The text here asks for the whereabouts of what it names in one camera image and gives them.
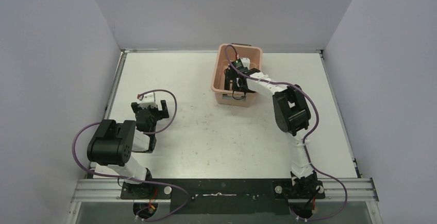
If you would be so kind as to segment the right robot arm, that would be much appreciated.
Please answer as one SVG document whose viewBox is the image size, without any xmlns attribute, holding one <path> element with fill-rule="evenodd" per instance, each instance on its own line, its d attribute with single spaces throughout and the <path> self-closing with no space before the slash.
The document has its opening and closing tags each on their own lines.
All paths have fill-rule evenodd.
<svg viewBox="0 0 437 224">
<path fill-rule="evenodd" d="M 322 197 L 323 185 L 310 165 L 302 140 L 310 126 L 311 112 L 301 88 L 279 84 L 259 69 L 246 67 L 241 59 L 229 63 L 225 79 L 234 91 L 258 93 L 272 102 L 276 125 L 290 142 L 291 193 L 301 199 Z"/>
</svg>

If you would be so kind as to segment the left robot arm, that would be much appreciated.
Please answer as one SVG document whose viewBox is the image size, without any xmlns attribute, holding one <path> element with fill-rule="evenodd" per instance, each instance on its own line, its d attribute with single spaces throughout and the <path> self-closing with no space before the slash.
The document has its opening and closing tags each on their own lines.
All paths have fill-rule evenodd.
<svg viewBox="0 0 437 224">
<path fill-rule="evenodd" d="M 135 120 L 122 123 L 102 120 L 87 148 L 89 161 L 111 168 L 118 176 L 125 176 L 123 189 L 141 199 L 152 197 L 157 187 L 149 181 L 152 179 L 150 170 L 140 165 L 132 153 L 154 151 L 157 122 L 170 117 L 166 101 L 161 100 L 160 104 L 161 108 L 158 108 L 154 100 L 133 102 Z"/>
</svg>

